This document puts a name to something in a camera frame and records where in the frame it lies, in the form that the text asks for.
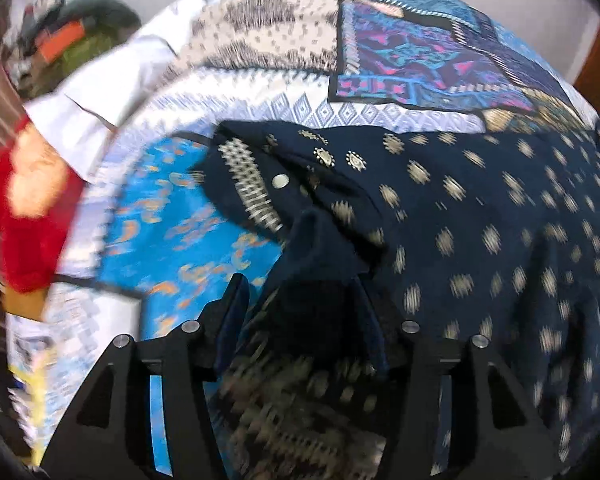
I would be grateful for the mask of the navy patterned hooded garment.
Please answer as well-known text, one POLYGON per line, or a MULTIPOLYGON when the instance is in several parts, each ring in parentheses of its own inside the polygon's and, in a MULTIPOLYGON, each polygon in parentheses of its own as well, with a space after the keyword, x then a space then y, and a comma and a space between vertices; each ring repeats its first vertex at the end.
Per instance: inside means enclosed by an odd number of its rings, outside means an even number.
POLYGON ((198 166, 228 220, 285 246, 312 210, 429 338, 481 335, 572 466, 600 437, 600 120, 396 133, 227 120, 198 166))

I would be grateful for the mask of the orange box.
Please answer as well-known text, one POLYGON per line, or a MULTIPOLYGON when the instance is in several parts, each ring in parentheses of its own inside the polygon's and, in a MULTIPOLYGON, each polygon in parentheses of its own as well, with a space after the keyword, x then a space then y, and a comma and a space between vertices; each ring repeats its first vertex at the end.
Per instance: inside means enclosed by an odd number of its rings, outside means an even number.
POLYGON ((44 29, 36 36, 34 45, 35 56, 45 64, 53 63, 68 47, 85 36, 85 27, 81 21, 72 21, 54 32, 44 29))

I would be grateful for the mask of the red plush toy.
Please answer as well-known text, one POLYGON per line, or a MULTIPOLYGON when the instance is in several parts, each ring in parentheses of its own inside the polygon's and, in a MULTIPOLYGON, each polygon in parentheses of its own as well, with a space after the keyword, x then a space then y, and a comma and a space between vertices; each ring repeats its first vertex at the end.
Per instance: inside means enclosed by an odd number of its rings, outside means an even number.
POLYGON ((24 116, 0 154, 0 272, 16 292, 47 287, 84 181, 24 116))

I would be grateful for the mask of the blue patchwork bedspread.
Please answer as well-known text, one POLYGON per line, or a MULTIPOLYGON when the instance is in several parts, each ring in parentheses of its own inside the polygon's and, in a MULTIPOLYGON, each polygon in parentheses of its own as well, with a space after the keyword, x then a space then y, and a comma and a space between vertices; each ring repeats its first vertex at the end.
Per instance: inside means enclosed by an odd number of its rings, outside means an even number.
MULTIPOLYGON (((360 281, 306 210, 285 246, 225 218, 198 166, 221 122, 396 133, 589 129, 600 115, 460 0, 212 0, 81 194, 48 291, 55 357, 41 465, 53 478, 173 478, 157 341, 242 274, 234 356, 204 385, 230 479, 376 479, 364 430, 360 281)), ((569 472, 512 368, 481 335, 446 350, 434 479, 569 472)))

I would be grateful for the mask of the white sheet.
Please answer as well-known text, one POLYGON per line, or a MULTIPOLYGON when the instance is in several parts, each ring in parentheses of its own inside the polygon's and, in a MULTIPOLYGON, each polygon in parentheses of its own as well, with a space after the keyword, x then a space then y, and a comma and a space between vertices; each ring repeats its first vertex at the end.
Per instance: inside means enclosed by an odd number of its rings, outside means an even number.
POLYGON ((80 178, 91 180, 109 140, 156 88, 212 0, 176 0, 124 44, 82 65, 26 104, 38 132, 80 178))

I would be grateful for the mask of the pile of clothes and boxes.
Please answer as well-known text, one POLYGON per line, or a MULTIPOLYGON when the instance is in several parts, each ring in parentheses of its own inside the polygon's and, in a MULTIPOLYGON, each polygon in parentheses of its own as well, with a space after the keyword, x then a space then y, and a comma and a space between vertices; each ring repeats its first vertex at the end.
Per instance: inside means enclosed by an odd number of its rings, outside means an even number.
POLYGON ((0 58, 20 98, 30 100, 139 28, 140 17, 121 0, 35 0, 5 32, 0 58))

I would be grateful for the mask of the wooden bedside table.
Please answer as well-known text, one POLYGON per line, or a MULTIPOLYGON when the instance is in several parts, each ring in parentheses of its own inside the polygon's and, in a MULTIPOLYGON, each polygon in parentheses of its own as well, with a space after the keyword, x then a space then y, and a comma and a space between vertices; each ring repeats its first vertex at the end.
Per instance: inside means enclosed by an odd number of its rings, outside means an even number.
POLYGON ((43 287, 32 292, 17 292, 8 285, 4 286, 2 305, 6 313, 41 322, 48 288, 43 287))

